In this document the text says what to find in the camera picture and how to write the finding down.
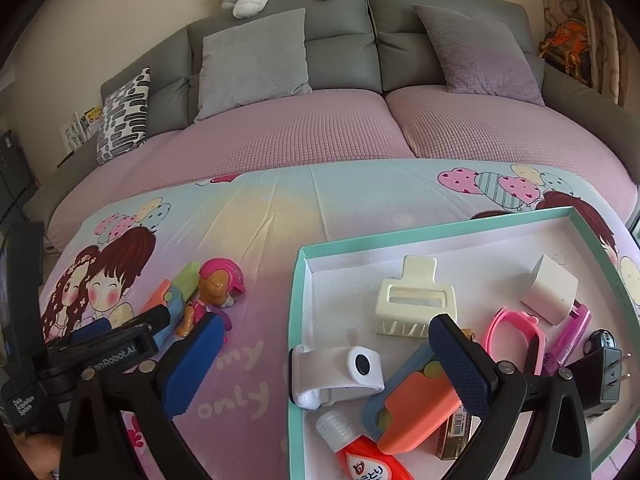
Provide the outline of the person's left hand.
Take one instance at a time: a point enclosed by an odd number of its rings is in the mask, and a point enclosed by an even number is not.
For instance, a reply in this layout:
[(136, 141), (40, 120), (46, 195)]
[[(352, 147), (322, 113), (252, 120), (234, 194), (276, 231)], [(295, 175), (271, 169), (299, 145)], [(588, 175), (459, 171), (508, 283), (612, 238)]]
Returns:
[(14, 443), (37, 479), (50, 480), (54, 478), (53, 473), (60, 466), (62, 437), (50, 434), (33, 434), (29, 437), (17, 437)]

